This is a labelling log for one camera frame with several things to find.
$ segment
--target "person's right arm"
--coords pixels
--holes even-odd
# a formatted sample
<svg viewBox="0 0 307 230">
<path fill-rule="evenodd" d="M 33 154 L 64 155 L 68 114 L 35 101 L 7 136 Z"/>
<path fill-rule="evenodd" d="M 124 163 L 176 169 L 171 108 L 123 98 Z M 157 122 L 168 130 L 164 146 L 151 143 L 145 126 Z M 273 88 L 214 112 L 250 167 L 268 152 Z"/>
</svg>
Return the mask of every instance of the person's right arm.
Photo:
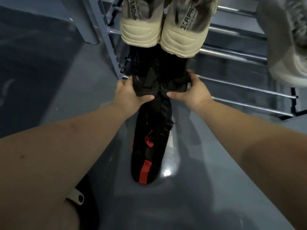
<svg viewBox="0 0 307 230">
<path fill-rule="evenodd" d="M 191 73 L 192 87 L 169 92 L 208 125 L 259 189 L 296 229 L 307 229 L 307 135 L 215 102 Z"/>
</svg>

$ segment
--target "white sneaker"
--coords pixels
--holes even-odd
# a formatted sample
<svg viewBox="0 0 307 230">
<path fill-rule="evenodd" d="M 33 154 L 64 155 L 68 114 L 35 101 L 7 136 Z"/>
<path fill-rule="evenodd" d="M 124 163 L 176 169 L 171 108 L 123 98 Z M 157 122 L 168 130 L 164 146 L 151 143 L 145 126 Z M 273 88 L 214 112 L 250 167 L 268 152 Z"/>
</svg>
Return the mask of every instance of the white sneaker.
<svg viewBox="0 0 307 230">
<path fill-rule="evenodd" d="M 272 77 L 307 87 L 307 0 L 260 0 L 257 21 L 268 38 Z"/>
<path fill-rule="evenodd" d="M 120 21 L 122 40 L 132 46 L 152 47 L 162 30 L 164 0 L 125 0 Z"/>
<path fill-rule="evenodd" d="M 182 58 L 193 57 L 203 45 L 218 0 L 172 0 L 164 22 L 161 47 Z"/>
</svg>

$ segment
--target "forearm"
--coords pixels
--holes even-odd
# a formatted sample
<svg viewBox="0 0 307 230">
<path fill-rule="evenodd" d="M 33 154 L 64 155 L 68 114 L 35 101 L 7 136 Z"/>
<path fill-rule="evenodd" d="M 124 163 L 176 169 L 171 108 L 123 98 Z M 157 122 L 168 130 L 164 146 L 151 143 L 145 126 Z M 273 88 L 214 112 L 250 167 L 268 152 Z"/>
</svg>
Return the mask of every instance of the forearm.
<svg viewBox="0 0 307 230">
<path fill-rule="evenodd" d="M 297 229 L 306 228 L 307 137 L 210 101 L 199 112 L 244 172 Z"/>
<path fill-rule="evenodd" d="M 24 221 L 42 220 L 62 203 L 125 119 L 123 112 L 111 105 L 1 139 L 0 216 L 6 217 L 2 224 L 24 228 Z M 37 210 L 41 216 L 32 215 Z"/>
</svg>

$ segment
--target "hand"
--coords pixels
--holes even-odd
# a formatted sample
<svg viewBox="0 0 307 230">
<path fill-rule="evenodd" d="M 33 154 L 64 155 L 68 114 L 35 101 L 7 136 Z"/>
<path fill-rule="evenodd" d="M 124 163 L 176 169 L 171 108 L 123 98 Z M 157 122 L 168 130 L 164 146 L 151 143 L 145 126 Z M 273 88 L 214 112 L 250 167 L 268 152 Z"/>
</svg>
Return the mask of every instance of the hand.
<svg viewBox="0 0 307 230">
<path fill-rule="evenodd" d="M 196 113 L 201 111 L 201 108 L 208 102 L 213 101 L 209 90 L 199 77 L 188 71 L 191 76 L 191 88 L 186 92 L 168 92 L 167 96 L 172 99 L 183 101 L 186 106 Z"/>
<path fill-rule="evenodd" d="M 153 99 L 153 95 L 136 96 L 132 86 L 132 77 L 129 77 L 127 80 L 117 82 L 113 105 L 119 107 L 128 119 L 138 111 L 142 104 Z"/>
</svg>

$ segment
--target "shoe rack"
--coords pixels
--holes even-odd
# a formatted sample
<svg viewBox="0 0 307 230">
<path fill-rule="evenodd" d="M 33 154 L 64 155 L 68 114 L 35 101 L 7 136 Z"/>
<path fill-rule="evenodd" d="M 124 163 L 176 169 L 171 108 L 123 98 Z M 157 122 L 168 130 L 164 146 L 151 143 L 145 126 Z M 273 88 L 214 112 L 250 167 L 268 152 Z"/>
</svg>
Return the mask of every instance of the shoe rack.
<svg viewBox="0 0 307 230">
<path fill-rule="evenodd" d="M 105 46 L 109 53 L 109 56 L 113 64 L 117 78 L 127 79 L 128 76 L 124 74 L 124 71 L 125 71 L 125 65 L 127 65 L 127 62 L 130 61 L 129 56 L 128 55 L 125 56 L 120 61 L 119 58 L 121 58 L 122 56 L 118 54 L 118 49 L 116 48 L 116 45 L 114 43 L 116 42 L 116 39 L 118 40 L 120 38 L 119 35 L 121 34 L 119 27 L 114 27 L 115 25 L 114 20 L 115 19 L 118 20 L 120 18 L 120 14 L 122 11 L 122 4 L 124 0 L 82 0 L 82 1 L 84 5 L 86 6 L 86 10 L 90 16 L 92 24 L 94 26 L 97 26 L 96 30 L 98 30 L 101 33 L 104 39 Z M 240 15 L 240 16 L 247 17 L 247 18 L 256 17 L 256 13 L 253 11 L 230 8 L 230 7 L 221 6 L 221 5 L 218 7 L 217 11 L 224 12 L 224 13 L 230 13 L 233 15 Z M 251 32 L 251 31 L 245 31 L 245 30 L 237 29 L 237 28 L 221 26 L 221 25 L 214 23 L 214 21 L 211 22 L 209 30 L 213 32 L 217 32 L 219 34 L 225 34 L 225 35 L 247 38 L 247 39 L 252 39 L 252 40 L 261 40 L 261 41 L 267 40 L 264 34 L 261 34 L 261 33 L 259 34 L 257 32 Z M 89 34 L 88 31 L 82 32 L 82 29 L 79 29 L 79 31 L 82 36 Z M 240 61 L 243 63 L 250 63 L 250 64 L 262 65 L 262 66 L 267 65 L 267 58 L 264 56 L 244 53 L 244 52 L 237 51 L 237 50 L 229 50 L 226 48 L 220 48 L 220 47 L 215 47 L 215 46 L 206 45 L 206 44 L 202 46 L 199 53 L 223 58 L 226 60 L 234 60 L 234 61 Z M 227 103 L 234 104 L 238 106 L 244 106 L 244 107 L 252 108 L 252 109 L 255 109 L 261 112 L 266 112 L 268 114 L 274 114 L 278 116 L 281 120 L 286 120 L 286 119 L 290 119 L 296 116 L 307 114 L 307 110 L 304 110 L 301 112 L 296 111 L 297 101 L 299 97 L 296 95 L 295 88 L 289 87 L 290 94 L 284 94 L 281 92 L 274 92 L 274 91 L 270 91 L 266 89 L 260 89 L 260 88 L 251 87 L 251 86 L 242 85 L 242 84 L 233 83 L 233 82 L 228 82 L 224 80 L 213 79 L 213 78 L 205 77 L 201 75 L 199 75 L 199 77 L 203 81 L 212 81 L 212 82 L 222 83 L 222 84 L 229 85 L 229 86 L 240 87 L 242 89 L 263 92 L 269 95 L 279 96 L 281 98 L 288 98 L 291 100 L 292 106 L 289 112 L 283 112 L 283 111 L 279 111 L 275 109 L 250 105 L 246 103 L 222 99 L 219 97 L 213 97 L 214 100 L 217 100 L 219 102 L 226 103 L 226 104 Z"/>
</svg>

